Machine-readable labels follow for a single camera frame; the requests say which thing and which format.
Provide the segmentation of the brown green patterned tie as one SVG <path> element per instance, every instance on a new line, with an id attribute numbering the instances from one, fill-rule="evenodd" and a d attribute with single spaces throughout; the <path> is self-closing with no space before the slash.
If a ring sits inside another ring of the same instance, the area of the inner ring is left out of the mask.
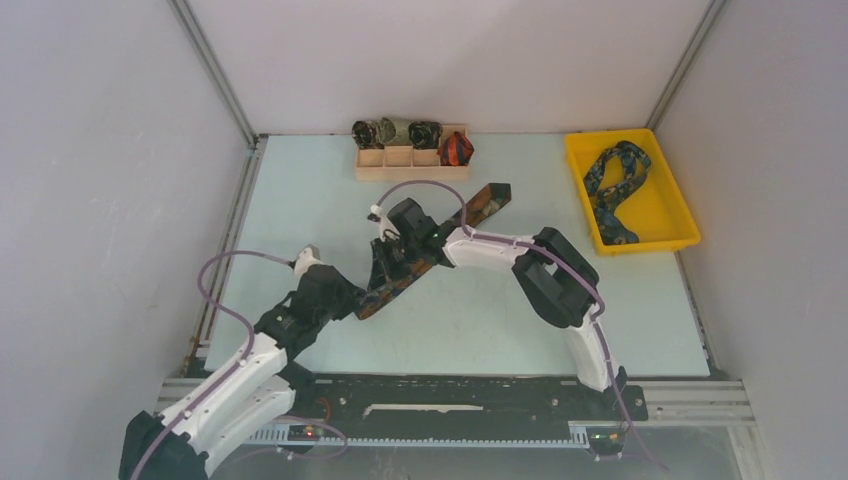
<path id="1" fill-rule="evenodd" d="M 376 204 L 382 207 L 385 200 L 385 197 L 381 197 Z M 460 201 L 461 208 L 448 218 L 451 220 L 451 233 L 459 229 L 462 224 L 466 224 L 469 227 L 480 225 L 510 201 L 511 186 L 508 183 L 489 183 L 485 185 L 470 200 Z M 390 284 L 388 288 L 369 290 L 367 285 L 365 288 L 366 295 L 362 299 L 359 308 L 354 311 L 354 315 L 359 320 L 365 320 L 373 316 L 436 266 L 430 266 L 420 262 L 414 270 L 414 277 L 403 280 L 400 283 Z"/>

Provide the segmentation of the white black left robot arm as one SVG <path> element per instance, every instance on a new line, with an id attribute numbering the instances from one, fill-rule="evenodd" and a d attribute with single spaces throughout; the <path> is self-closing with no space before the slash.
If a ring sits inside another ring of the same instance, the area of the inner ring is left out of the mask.
<path id="1" fill-rule="evenodd" d="M 142 411 L 130 421 L 119 478 L 208 479 L 261 426 L 312 411 L 315 376 L 296 358 L 330 321 L 353 313 L 365 292 L 321 263 L 297 277 L 296 289 L 260 317 L 224 366 L 159 414 Z"/>

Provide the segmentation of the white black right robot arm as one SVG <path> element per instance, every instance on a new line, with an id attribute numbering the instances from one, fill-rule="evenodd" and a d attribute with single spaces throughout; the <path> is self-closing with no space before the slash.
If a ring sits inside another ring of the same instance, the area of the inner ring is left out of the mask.
<path id="1" fill-rule="evenodd" d="M 498 200 L 470 201 L 441 224 L 411 198 L 390 210 L 371 206 L 368 218 L 377 224 L 378 235 L 371 242 L 372 271 L 359 318 L 373 315 L 436 266 L 510 274 L 533 311 L 564 331 L 584 386 L 585 411 L 596 418 L 610 416 L 622 403 L 627 374 L 599 322 L 604 305 L 596 270 L 554 228 L 531 236 L 477 229 L 501 205 Z"/>

